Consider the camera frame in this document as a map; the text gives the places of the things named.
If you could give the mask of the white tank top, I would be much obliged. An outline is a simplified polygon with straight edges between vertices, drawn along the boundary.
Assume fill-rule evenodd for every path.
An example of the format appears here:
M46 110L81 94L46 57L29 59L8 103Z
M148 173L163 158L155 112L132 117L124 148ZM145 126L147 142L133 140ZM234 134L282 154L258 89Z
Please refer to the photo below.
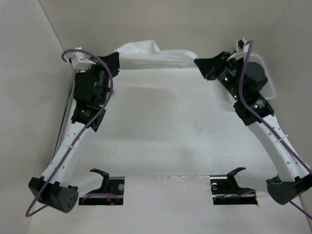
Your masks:
M116 49L122 70L195 67L197 55L189 50L160 50L154 40L126 43Z

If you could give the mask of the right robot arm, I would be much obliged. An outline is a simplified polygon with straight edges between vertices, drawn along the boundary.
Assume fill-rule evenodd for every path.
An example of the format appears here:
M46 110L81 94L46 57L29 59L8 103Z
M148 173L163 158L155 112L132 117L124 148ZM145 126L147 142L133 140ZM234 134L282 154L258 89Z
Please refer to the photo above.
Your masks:
M245 126L261 142L277 169L267 179L264 189L278 204L285 205L312 186L312 175L294 154L295 150L281 130L272 106L260 93L268 82L264 66L250 61L244 72L242 95L239 80L244 59L234 59L229 52L213 58L196 58L195 65L206 80L218 80L234 99L234 110Z

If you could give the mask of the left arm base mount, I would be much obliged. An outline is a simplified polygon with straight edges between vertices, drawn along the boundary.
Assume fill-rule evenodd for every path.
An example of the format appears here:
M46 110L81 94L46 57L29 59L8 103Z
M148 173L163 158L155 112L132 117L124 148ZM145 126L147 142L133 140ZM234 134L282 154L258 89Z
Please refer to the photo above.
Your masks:
M80 206L120 206L124 202L125 177L111 177L100 169L90 170L97 175L82 184L79 192Z

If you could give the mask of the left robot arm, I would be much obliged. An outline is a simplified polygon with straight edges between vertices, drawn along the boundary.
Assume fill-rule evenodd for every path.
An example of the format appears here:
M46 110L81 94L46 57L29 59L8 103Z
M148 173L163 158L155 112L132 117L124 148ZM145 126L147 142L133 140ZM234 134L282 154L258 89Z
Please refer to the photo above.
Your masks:
M29 181L28 187L35 198L26 217L37 213L32 210L36 202L43 209L50 207L68 213L89 192L102 195L109 190L109 181L102 177L72 180L72 173L82 156L77 153L79 145L85 136L98 130L106 113L105 107L113 94L113 78L120 69L119 53L99 57L82 49L69 49L61 57L66 54L70 55L67 61L76 72L73 91L76 107L52 161L40 177Z

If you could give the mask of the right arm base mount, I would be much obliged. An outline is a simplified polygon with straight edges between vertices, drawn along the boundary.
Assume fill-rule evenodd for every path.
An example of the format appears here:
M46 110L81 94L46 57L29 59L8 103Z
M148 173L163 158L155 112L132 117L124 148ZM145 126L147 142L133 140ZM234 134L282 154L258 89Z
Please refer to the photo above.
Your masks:
M210 185L214 205L258 205L256 192L240 187L235 176L245 167L238 167L226 175L211 175Z

